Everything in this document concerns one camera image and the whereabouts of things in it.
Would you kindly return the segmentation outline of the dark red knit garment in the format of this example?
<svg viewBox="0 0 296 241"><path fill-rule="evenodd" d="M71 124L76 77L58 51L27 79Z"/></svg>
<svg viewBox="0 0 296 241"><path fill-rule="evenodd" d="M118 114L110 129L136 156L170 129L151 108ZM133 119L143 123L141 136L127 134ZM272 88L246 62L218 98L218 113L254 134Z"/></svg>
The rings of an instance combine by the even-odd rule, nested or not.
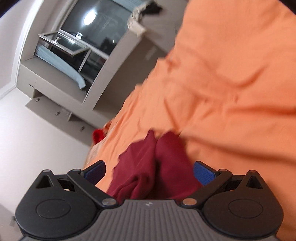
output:
<svg viewBox="0 0 296 241"><path fill-rule="evenodd" d="M181 201L201 187L178 135L167 132L156 138L149 131L119 156L107 194L119 203L126 199Z"/></svg>

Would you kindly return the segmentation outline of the bright red plush item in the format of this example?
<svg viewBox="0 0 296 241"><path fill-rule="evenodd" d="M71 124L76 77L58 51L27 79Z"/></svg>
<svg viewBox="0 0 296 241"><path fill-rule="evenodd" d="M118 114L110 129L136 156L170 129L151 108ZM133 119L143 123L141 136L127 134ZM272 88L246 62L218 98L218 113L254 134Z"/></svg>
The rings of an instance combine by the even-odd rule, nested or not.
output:
<svg viewBox="0 0 296 241"><path fill-rule="evenodd" d="M97 144L105 138L105 132L103 129L96 129L92 133L93 144Z"/></svg>

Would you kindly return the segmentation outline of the open wardrobe door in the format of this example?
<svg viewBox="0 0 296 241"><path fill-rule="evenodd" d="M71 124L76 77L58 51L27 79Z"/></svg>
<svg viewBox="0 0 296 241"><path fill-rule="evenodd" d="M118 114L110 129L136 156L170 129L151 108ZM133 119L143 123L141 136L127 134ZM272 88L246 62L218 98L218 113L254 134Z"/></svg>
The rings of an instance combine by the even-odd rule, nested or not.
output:
<svg viewBox="0 0 296 241"><path fill-rule="evenodd" d="M26 107L69 135L91 135L95 128L45 96L31 99Z"/></svg>

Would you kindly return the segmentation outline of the orange bed duvet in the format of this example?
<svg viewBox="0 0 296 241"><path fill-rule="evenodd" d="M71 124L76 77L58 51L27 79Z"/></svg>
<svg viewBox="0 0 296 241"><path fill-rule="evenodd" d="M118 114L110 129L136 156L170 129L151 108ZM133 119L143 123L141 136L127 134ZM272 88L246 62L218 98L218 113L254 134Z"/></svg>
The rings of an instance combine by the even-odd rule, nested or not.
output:
<svg viewBox="0 0 296 241"><path fill-rule="evenodd" d="M176 131L191 162L257 170L295 240L295 14L281 1L189 1L174 48L106 126L86 164L106 163L106 191L127 147Z"/></svg>

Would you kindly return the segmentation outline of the left light blue curtain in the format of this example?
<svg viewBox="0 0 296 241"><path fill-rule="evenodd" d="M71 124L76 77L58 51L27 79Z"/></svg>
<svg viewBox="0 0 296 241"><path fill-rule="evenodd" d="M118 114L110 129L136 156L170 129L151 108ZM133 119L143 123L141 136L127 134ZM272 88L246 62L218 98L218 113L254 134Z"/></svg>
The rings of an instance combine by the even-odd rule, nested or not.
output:
<svg viewBox="0 0 296 241"><path fill-rule="evenodd" d="M86 87L85 80L81 74L45 46L37 45L35 55L74 80L79 89Z"/></svg>

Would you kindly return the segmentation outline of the grey built-in wardrobe unit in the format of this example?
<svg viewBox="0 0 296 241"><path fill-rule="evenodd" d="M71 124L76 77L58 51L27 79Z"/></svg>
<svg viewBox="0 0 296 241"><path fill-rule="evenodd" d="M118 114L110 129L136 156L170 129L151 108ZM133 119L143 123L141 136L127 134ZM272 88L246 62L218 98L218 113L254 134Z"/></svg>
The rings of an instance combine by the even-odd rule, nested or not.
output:
<svg viewBox="0 0 296 241"><path fill-rule="evenodd" d="M101 127L173 48L187 1L40 1L17 87Z"/></svg>

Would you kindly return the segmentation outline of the window with open sash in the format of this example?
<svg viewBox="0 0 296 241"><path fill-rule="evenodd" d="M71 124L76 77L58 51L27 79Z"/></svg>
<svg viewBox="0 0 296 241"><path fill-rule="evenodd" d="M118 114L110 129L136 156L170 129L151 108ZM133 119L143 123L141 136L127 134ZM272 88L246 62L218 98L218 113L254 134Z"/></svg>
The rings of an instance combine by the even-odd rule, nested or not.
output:
<svg viewBox="0 0 296 241"><path fill-rule="evenodd" d="M39 38L92 83L127 31L131 13L128 1L77 1L58 31Z"/></svg>

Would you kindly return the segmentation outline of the white cloth on ledge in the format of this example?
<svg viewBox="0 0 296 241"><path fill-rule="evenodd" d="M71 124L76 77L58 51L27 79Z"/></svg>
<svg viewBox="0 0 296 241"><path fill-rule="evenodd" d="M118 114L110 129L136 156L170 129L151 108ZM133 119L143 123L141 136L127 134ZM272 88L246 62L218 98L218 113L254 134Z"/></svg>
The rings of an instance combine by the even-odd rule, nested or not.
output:
<svg viewBox="0 0 296 241"><path fill-rule="evenodd" d="M146 28L140 23L142 12L146 9L146 3L135 7L127 21L128 30L136 34L137 37L141 37L146 32Z"/></svg>

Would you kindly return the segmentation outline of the black cloth on ledge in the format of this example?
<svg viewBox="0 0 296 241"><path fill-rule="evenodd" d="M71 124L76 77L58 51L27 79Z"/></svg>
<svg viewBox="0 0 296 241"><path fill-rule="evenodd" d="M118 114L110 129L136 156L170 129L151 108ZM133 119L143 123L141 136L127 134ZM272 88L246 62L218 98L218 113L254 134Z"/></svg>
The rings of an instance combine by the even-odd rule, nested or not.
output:
<svg viewBox="0 0 296 241"><path fill-rule="evenodd" d="M145 15L159 15L163 11L163 8L155 1L149 1L144 9L140 12L142 16Z"/></svg>

